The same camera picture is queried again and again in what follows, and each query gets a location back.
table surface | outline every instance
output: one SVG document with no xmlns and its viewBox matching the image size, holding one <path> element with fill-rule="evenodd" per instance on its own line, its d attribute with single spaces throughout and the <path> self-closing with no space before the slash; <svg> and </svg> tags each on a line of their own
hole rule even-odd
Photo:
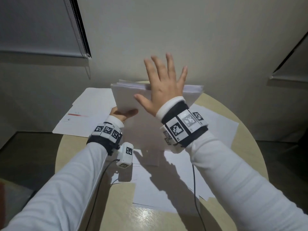
<svg viewBox="0 0 308 231">
<path fill-rule="evenodd" d="M 268 179 L 261 151 L 245 125 L 227 107 L 209 95 L 202 94 L 195 102 L 239 123 L 231 149 Z M 87 142 L 87 138 L 63 135 L 60 142 L 55 172 L 58 172 Z M 174 214 L 157 210 L 136 208 L 132 205 L 135 184 L 119 183 L 110 186 L 103 178 L 96 206 L 88 230 L 202 230 L 199 217 Z M 79 230 L 85 230 L 93 206 L 93 198 Z M 207 231 L 237 230 L 234 222 L 216 198 L 200 198 L 201 215 Z"/>
</svg>

round table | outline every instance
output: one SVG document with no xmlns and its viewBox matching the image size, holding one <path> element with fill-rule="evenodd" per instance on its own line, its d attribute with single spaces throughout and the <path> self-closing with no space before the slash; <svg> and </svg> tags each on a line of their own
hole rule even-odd
<svg viewBox="0 0 308 231">
<path fill-rule="evenodd" d="M 239 123 L 231 149 L 268 179 L 261 151 L 249 130 L 237 116 L 223 104 L 204 93 L 195 104 Z M 58 172 L 77 152 L 82 150 L 86 142 L 87 138 L 63 135 L 57 152 L 55 172 Z M 134 183 L 119 183 L 110 186 L 107 180 L 103 179 L 88 230 L 203 230 L 199 217 L 134 207 L 132 205 L 134 190 Z M 92 199 L 79 230 L 85 230 L 93 202 Z M 200 202 L 204 206 L 201 209 L 201 215 L 207 231 L 237 230 L 234 222 L 216 198 L 209 198 L 208 201 L 200 198 Z"/>
</svg>

hand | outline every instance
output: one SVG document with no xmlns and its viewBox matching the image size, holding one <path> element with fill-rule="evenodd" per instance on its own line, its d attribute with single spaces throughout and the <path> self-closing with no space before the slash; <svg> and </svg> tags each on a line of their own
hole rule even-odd
<svg viewBox="0 0 308 231">
<path fill-rule="evenodd" d="M 176 81 L 173 58 L 170 53 L 166 54 L 167 68 L 157 56 L 151 56 L 151 58 L 155 63 L 157 71 L 151 60 L 144 59 L 151 84 L 151 100 L 148 100 L 140 94 L 135 94 L 135 99 L 148 113 L 155 117 L 160 107 L 168 100 L 183 95 L 183 88 L 187 76 L 187 66 L 184 66 L 181 77 Z"/>
<path fill-rule="evenodd" d="M 127 118 L 130 118 L 132 116 L 135 116 L 138 113 L 138 109 L 129 110 L 126 113 L 121 113 L 118 111 L 118 107 L 113 107 L 111 109 L 110 115 L 116 117 L 121 122 L 125 122 Z"/>
</svg>

right hand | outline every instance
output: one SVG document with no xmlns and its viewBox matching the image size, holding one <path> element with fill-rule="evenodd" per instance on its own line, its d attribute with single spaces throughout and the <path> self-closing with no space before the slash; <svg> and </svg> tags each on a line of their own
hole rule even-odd
<svg viewBox="0 0 308 231">
<path fill-rule="evenodd" d="M 151 56 L 151 58 L 155 63 L 157 71 L 151 60 L 144 59 L 151 84 L 151 100 L 140 94 L 135 94 L 134 97 L 148 113 L 155 117 L 160 107 L 168 100 L 183 95 L 187 66 L 183 67 L 181 77 L 176 81 L 174 62 L 170 53 L 166 54 L 167 68 L 157 56 Z"/>
</svg>

left hand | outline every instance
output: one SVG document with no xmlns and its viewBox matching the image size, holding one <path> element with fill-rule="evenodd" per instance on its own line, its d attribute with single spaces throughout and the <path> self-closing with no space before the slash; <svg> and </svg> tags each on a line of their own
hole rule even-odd
<svg viewBox="0 0 308 231">
<path fill-rule="evenodd" d="M 138 113 L 138 109 L 129 110 L 126 113 L 121 113 L 118 111 L 117 106 L 111 109 L 110 115 L 116 117 L 121 122 L 125 122 L 127 118 L 133 117 Z"/>
</svg>

